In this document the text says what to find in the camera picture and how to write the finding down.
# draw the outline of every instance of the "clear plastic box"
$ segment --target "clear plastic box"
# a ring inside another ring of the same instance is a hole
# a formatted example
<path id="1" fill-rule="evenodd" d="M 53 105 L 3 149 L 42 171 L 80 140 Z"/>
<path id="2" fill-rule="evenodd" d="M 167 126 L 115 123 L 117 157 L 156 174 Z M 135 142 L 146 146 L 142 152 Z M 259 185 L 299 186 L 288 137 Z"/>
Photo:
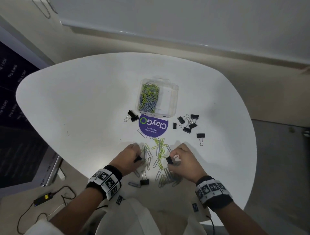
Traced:
<path id="1" fill-rule="evenodd" d="M 143 90 L 143 85 L 146 83 L 150 83 L 159 87 L 158 100 L 155 106 L 154 113 L 139 110 L 140 96 Z M 140 92 L 138 93 L 135 106 L 136 111 L 157 118 L 170 118 L 175 115 L 178 102 L 179 86 L 171 83 L 169 79 L 143 79 L 140 83 L 139 91 Z"/>

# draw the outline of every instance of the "white table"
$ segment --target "white table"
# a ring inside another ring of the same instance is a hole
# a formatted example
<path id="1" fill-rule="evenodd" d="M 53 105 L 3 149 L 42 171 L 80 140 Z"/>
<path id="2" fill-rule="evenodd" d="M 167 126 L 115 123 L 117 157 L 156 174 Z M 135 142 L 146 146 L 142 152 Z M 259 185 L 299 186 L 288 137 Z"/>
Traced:
<path id="1" fill-rule="evenodd" d="M 130 143 L 155 145 L 137 132 L 138 121 L 123 121 L 135 107 L 140 81 L 152 77 L 179 86 L 176 115 L 169 118 L 168 129 L 161 136 L 165 144 L 173 149 L 185 142 L 206 172 L 220 180 L 244 209 L 256 171 L 255 133 L 238 92 L 212 68 L 157 54 L 94 55 L 29 75 L 19 85 L 16 98 L 42 138 L 90 177 Z M 198 127 L 191 134 L 172 128 L 172 122 L 178 123 L 177 117 L 186 114 L 199 115 Z M 196 133 L 206 134 L 204 146 L 199 145 Z M 156 158 L 152 153 L 151 166 Z M 135 196 L 148 207 L 192 213 L 191 204 L 185 201 L 195 196 L 195 186 L 183 180 L 177 187 L 159 189 L 154 180 L 157 171 L 151 167 L 146 172 L 151 184 L 140 189 L 127 185 L 128 181 L 139 182 L 133 173 L 124 177 L 123 195 Z M 185 196 L 176 197 L 175 193 Z M 222 225 L 212 211 L 211 216 L 215 225 Z"/>

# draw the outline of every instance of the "floor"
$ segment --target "floor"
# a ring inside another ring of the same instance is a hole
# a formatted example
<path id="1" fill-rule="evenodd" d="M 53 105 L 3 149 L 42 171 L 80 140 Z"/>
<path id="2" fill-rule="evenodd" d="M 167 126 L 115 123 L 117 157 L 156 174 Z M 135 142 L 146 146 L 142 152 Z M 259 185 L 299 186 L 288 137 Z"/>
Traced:
<path id="1" fill-rule="evenodd" d="M 303 129 L 300 127 L 257 120 L 253 120 L 253 126 L 257 139 L 257 167 L 245 212 L 270 235 L 309 234 L 309 140 L 302 136 Z M 16 226 L 19 217 L 38 196 L 54 192 L 64 185 L 69 185 L 77 194 L 85 188 L 86 177 L 65 161 L 61 169 L 66 176 L 64 181 L 57 177 L 49 187 L 39 187 L 1 199 L 0 234 L 18 235 Z M 20 231 L 24 233 L 32 226 L 41 212 L 49 215 L 62 205 L 60 195 L 71 194 L 68 189 L 63 189 L 63 193 L 55 195 L 50 201 L 32 207 L 21 219 Z M 104 211 L 97 210 L 87 222 L 86 228 L 94 218 L 103 215 Z M 212 234 L 212 228 L 206 227 L 206 231 Z M 216 227 L 216 234 L 224 235 L 227 232 L 223 227 Z"/>

